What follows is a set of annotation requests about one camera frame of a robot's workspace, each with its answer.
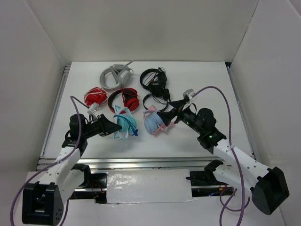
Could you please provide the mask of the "teal cat ear headphones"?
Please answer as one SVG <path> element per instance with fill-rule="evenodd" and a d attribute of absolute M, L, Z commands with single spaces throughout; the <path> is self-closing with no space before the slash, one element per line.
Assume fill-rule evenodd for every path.
<path fill-rule="evenodd" d="M 127 140 L 129 136 L 138 136 L 137 121 L 132 116 L 131 111 L 127 107 L 114 105 L 115 114 L 113 122 L 122 127 L 121 130 L 113 134 L 114 139 Z"/>

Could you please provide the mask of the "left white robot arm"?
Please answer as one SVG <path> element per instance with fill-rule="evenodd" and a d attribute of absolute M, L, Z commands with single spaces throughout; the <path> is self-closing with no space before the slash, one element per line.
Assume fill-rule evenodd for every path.
<path fill-rule="evenodd" d="M 119 131 L 122 127 L 108 120 L 103 114 L 92 121 L 84 115 L 70 117 L 61 151 L 56 160 L 47 165 L 44 175 L 23 189 L 22 222 L 27 225 L 56 226 L 63 219 L 64 205 L 78 187 L 92 184 L 88 165 L 79 164 L 87 140 Z"/>

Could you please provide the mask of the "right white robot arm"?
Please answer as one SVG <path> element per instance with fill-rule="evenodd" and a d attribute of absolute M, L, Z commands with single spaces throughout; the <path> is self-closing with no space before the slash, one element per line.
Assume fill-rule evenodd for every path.
<path fill-rule="evenodd" d="M 176 119 L 176 123 L 185 123 L 199 134 L 200 145 L 219 157 L 205 168 L 205 180 L 209 184 L 219 181 L 240 188 L 266 215 L 271 215 L 289 197 L 283 171 L 258 162 L 230 144 L 230 140 L 216 128 L 216 119 L 210 109 L 202 108 L 198 113 L 189 108 L 183 111 L 172 109 L 159 112 L 158 116 L 165 125 L 169 125 L 172 119 Z"/>

